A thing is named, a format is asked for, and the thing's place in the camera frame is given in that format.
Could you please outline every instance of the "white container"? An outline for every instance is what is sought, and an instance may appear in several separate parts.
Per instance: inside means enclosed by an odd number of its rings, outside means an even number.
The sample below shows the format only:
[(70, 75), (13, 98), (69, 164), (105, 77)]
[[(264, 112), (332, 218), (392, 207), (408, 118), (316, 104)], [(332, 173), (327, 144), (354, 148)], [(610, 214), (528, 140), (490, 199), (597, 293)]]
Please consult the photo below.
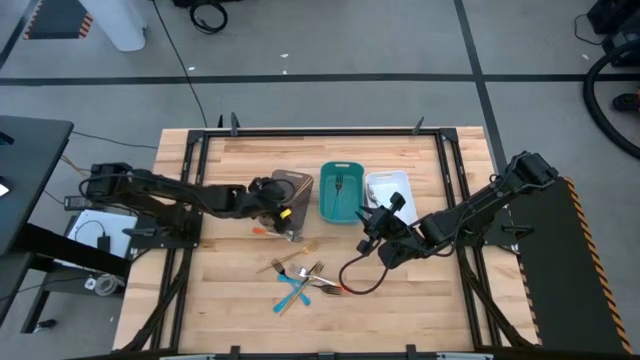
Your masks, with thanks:
[[(378, 200), (378, 204), (375, 204), (368, 196), (367, 187), (375, 195)], [(395, 192), (400, 193), (406, 201), (402, 210), (396, 212), (395, 215), (407, 225), (418, 220), (416, 205), (413, 202), (411, 186), (409, 185), (409, 176), (406, 172), (400, 170), (387, 171), (371, 173), (365, 177), (365, 198), (367, 199), (367, 206), (378, 207), (382, 205), (386, 208), (390, 208), (391, 196)]]

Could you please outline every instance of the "black panel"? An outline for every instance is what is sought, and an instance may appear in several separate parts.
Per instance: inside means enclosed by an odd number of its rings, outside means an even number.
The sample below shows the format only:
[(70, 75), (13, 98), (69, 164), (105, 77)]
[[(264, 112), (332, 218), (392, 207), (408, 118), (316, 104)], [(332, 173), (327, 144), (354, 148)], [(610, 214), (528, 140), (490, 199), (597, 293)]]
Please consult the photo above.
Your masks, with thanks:
[(624, 352), (566, 181), (510, 209), (534, 227), (519, 247), (543, 347)]

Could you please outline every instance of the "teal plastic tray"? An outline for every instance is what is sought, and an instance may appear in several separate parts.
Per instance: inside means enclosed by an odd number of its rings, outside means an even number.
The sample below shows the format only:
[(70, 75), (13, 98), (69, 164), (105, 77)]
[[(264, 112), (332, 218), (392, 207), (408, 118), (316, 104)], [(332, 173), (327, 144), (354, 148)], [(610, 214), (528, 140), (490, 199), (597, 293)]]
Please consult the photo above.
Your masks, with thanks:
[[(342, 174), (342, 189), (336, 199), (336, 177)], [(355, 224), (360, 222), (356, 212), (361, 213), (364, 203), (362, 177), (364, 168), (355, 162), (332, 161), (320, 170), (320, 215), (332, 224)]]

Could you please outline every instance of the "black cable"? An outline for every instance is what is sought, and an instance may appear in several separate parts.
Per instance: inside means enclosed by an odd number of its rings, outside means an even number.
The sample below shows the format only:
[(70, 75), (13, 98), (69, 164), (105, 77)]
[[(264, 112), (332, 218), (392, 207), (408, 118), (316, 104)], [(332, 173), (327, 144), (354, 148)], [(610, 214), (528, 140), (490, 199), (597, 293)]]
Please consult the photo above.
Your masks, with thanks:
[[(196, 16), (196, 10), (201, 6), (212, 6), (214, 9), (218, 10), (222, 14), (222, 24), (217, 27), (210, 26), (206, 21), (200, 19)], [(214, 0), (198, 0), (193, 5), (191, 5), (191, 9), (189, 9), (189, 17), (191, 18), (191, 22), (193, 26), (196, 27), (198, 31), (203, 34), (212, 35), (220, 32), (222, 29), (227, 27), (227, 22), (229, 21), (229, 15), (227, 11), (222, 7), (222, 5)]]
[[(378, 287), (380, 287), (380, 285), (382, 285), (382, 282), (384, 281), (384, 279), (387, 277), (387, 273), (389, 272), (389, 266), (387, 264), (384, 265), (384, 271), (382, 272), (382, 276), (380, 276), (380, 279), (378, 279), (378, 281), (369, 289), (367, 290), (353, 290), (352, 288), (348, 287), (345, 283), (344, 280), (342, 279), (342, 275), (344, 274), (344, 271), (347, 270), (347, 268), (353, 264), (356, 263), (364, 258), (366, 258), (367, 256), (369, 256), (373, 250), (375, 250), (376, 248), (378, 248), (378, 246), (380, 246), (380, 243), (382, 242), (382, 240), (378, 239), (376, 240), (376, 243), (374, 245), (371, 246), (371, 250), (365, 254), (362, 254), (360, 256), (358, 256), (355, 259), (349, 260), (346, 264), (344, 264), (341, 268), (340, 268), (340, 272), (338, 273), (338, 281), (340, 282), (340, 286), (342, 286), (343, 289), (347, 290), (348, 292), (355, 294), (355, 295), (367, 295), (369, 293), (372, 293), (373, 291), (375, 291)], [(391, 255), (391, 258), (389, 259), (389, 263), (391, 261), (393, 261), (393, 258), (396, 256), (396, 253), (394, 252)]]
[[(84, 277), (80, 277), (80, 278), (72, 278), (72, 279), (51, 280), (51, 281), (47, 281), (46, 283), (42, 283), (42, 284), (40, 284), (40, 285), (31, 286), (31, 287), (28, 287), (28, 288), (26, 288), (26, 289), (18, 290), (18, 292), (16, 292), (16, 295), (17, 295), (17, 294), (20, 294), (21, 292), (27, 291), (27, 290), (31, 290), (31, 289), (35, 289), (35, 288), (39, 288), (39, 287), (41, 287), (41, 286), (47, 286), (47, 285), (52, 284), (52, 283), (55, 283), (55, 282), (65, 282), (65, 281), (83, 280), (83, 279), (86, 279), (86, 278), (87, 278), (87, 277), (86, 277), (86, 276), (84, 276)], [(0, 298), (0, 302), (5, 301), (5, 300), (7, 300), (8, 298), (10, 298), (10, 297), (12, 297), (12, 296), (13, 296), (13, 295), (8, 295), (8, 296), (5, 296), (5, 297), (2, 297), (2, 298)]]
[(618, 130), (616, 130), (616, 128), (611, 124), (609, 119), (607, 119), (605, 114), (602, 112), (600, 105), (598, 105), (598, 99), (596, 99), (595, 94), (595, 81), (600, 71), (602, 71), (602, 69), (607, 66), (607, 64), (609, 64), (612, 60), (633, 49), (640, 49), (640, 39), (636, 39), (624, 45), (620, 45), (605, 54), (600, 58), (600, 60), (596, 61), (596, 63), (593, 64), (593, 66), (587, 73), (587, 76), (584, 80), (582, 87), (582, 97), (584, 98), (584, 102), (587, 106), (587, 110), (589, 111), (589, 115), (591, 115), (593, 121), (609, 138), (609, 140), (611, 140), (611, 142), (622, 149), (622, 151), (637, 159), (640, 159), (640, 147), (627, 140), (627, 138), (625, 138)]
[(498, 247), (504, 251), (510, 252), (514, 255), (520, 256), (520, 253), (515, 251), (511, 246), (509, 245), (498, 245)]
[(155, 146), (150, 146), (150, 145), (127, 144), (127, 143), (123, 143), (123, 142), (120, 142), (120, 141), (116, 141), (116, 140), (111, 140), (111, 139), (103, 138), (103, 137), (101, 137), (101, 136), (89, 135), (89, 134), (81, 133), (81, 132), (78, 132), (78, 131), (72, 131), (71, 133), (76, 134), (76, 135), (80, 135), (80, 136), (85, 136), (85, 137), (92, 138), (92, 139), (98, 139), (98, 140), (107, 141), (107, 142), (114, 143), (114, 144), (118, 144), (118, 145), (122, 145), (122, 146), (129, 146), (129, 147), (135, 147), (135, 148), (145, 148), (145, 149), (154, 149), (154, 150), (158, 150), (158, 148), (157, 148), (157, 147), (155, 147)]
[(85, 223), (83, 223), (82, 225), (80, 225), (78, 227), (78, 229), (76, 229), (76, 233), (73, 234), (73, 240), (78, 241), (78, 233), (80, 232), (80, 229), (82, 229), (85, 225), (87, 224), (91, 224), (91, 223), (96, 223), (98, 225), (100, 225), (100, 227), (102, 228), (102, 236), (107, 236), (107, 230), (104, 229), (104, 225), (102, 225), (102, 223), (98, 220), (89, 220)]
[(160, 15), (160, 10), (158, 10), (158, 5), (156, 5), (156, 0), (151, 0), (151, 2), (153, 3), (153, 7), (156, 9), (156, 13), (158, 14), (158, 18), (160, 19), (160, 24), (162, 24), (162, 28), (164, 29), (164, 32), (167, 34), (167, 38), (169, 39), (169, 43), (171, 44), (171, 47), (173, 48), (173, 51), (176, 53), (176, 57), (178, 58), (178, 61), (180, 62), (180, 66), (182, 67), (182, 72), (184, 72), (184, 76), (187, 79), (187, 84), (189, 84), (189, 88), (191, 89), (191, 92), (193, 93), (193, 97), (196, 99), (196, 103), (198, 103), (198, 108), (200, 109), (200, 115), (202, 115), (202, 121), (204, 122), (204, 127), (208, 128), (209, 124), (207, 123), (207, 117), (204, 115), (204, 110), (202, 109), (202, 104), (200, 103), (200, 99), (198, 98), (198, 94), (196, 94), (196, 91), (193, 88), (193, 84), (191, 83), (191, 78), (189, 77), (189, 74), (187, 73), (187, 68), (184, 66), (184, 62), (182, 61), (182, 57), (180, 57), (180, 53), (178, 52), (178, 49), (176, 49), (176, 45), (173, 43), (173, 40), (171, 39), (171, 35), (169, 35), (169, 30), (167, 30), (167, 26), (164, 24), (164, 20), (162, 19), (162, 15)]
[(58, 200), (55, 196), (51, 195), (47, 190), (42, 190), (42, 192), (44, 192), (45, 194), (47, 194), (47, 196), (49, 196), (51, 199), (53, 199), (53, 201), (57, 202), (58, 204), (64, 206), (64, 203), (60, 200)]
[(583, 17), (583, 16), (587, 16), (587, 14), (585, 13), (585, 14), (578, 15), (578, 16), (576, 16), (576, 17), (573, 19), (573, 35), (575, 35), (575, 37), (576, 37), (578, 40), (584, 41), (584, 42), (586, 42), (587, 44), (591, 44), (591, 45), (602, 45), (602, 44), (604, 44), (604, 42), (605, 42), (605, 41), (607, 41), (607, 39), (609, 38), (609, 36), (605, 37), (605, 38), (604, 38), (604, 39), (602, 39), (602, 41), (600, 41), (600, 42), (594, 42), (594, 41), (591, 41), (591, 40), (589, 40), (589, 39), (585, 39), (585, 38), (583, 38), (583, 37), (580, 37), (580, 35), (578, 35), (578, 19), (579, 19), (579, 18), (581, 18), (581, 17)]

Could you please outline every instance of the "fork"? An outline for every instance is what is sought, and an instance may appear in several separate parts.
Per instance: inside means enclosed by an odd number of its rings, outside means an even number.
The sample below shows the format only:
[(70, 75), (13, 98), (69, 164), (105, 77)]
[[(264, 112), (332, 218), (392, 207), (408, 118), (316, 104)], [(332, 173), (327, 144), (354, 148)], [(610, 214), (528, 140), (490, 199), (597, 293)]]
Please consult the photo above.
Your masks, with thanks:
[(289, 265), (289, 271), (303, 278), (311, 278), (312, 280), (318, 280), (328, 285), (332, 285), (336, 287), (338, 286), (338, 284), (333, 281), (327, 280), (325, 278), (321, 278), (319, 276), (311, 275), (307, 269), (303, 268), (300, 265), (296, 265), (296, 264)]
[(329, 294), (329, 295), (342, 295), (343, 294), (342, 288), (339, 287), (339, 286), (333, 286), (333, 285), (329, 285), (329, 284), (324, 284), (324, 285), (311, 284), (311, 286), (320, 289), (325, 294)]
[[(322, 261), (318, 261), (311, 268), (310, 274), (317, 276), (318, 274), (320, 274), (323, 268), (324, 268), (324, 264), (322, 263)], [(289, 300), (287, 304), (284, 306), (284, 308), (282, 308), (282, 311), (280, 311), (280, 316), (282, 316), (282, 314), (284, 314), (285, 311), (287, 311), (287, 309), (291, 306), (291, 304), (293, 304), (296, 301), (296, 299), (298, 298), (302, 290), (304, 290), (304, 288), (306, 288), (309, 285), (309, 281), (310, 281), (309, 278), (302, 280), (302, 282), (300, 283), (300, 286), (298, 286), (298, 291), (296, 291), (296, 293), (293, 295), (291, 300)]]
[[(278, 281), (288, 282), (289, 284), (291, 284), (291, 287), (293, 287), (293, 290), (289, 295), (287, 295), (287, 297), (282, 299), (273, 307), (274, 313), (279, 313), (282, 310), (284, 305), (291, 299), (291, 297), (293, 297), (293, 294), (296, 292), (296, 290), (298, 290), (298, 286), (300, 286), (300, 280), (287, 278), (283, 275), (278, 275)], [(300, 300), (302, 300), (305, 306), (311, 305), (311, 299), (309, 299), (304, 293), (300, 293)]]
[(336, 174), (336, 198), (333, 200), (333, 211), (331, 212), (331, 216), (336, 216), (336, 206), (338, 205), (338, 196), (340, 196), (340, 190), (342, 189), (342, 182), (344, 181), (344, 177), (342, 173)]
[[(278, 259), (278, 261), (280, 261), (280, 263), (283, 263), (283, 262), (285, 262), (287, 260), (293, 259), (294, 257), (296, 257), (298, 255), (309, 255), (312, 252), (318, 250), (318, 247), (320, 247), (320, 243), (317, 242), (317, 241), (312, 241), (312, 242), (308, 243), (307, 245), (303, 246), (300, 250), (298, 250), (298, 251), (296, 251), (296, 252), (294, 252), (292, 254), (289, 254), (289, 255), (287, 255), (285, 257), (281, 257), (280, 259)], [(256, 274), (257, 273), (261, 273), (261, 272), (269, 269), (270, 267), (271, 267), (271, 265), (267, 265), (267, 266), (265, 266), (263, 268), (260, 268), (260, 270), (256, 271)]]

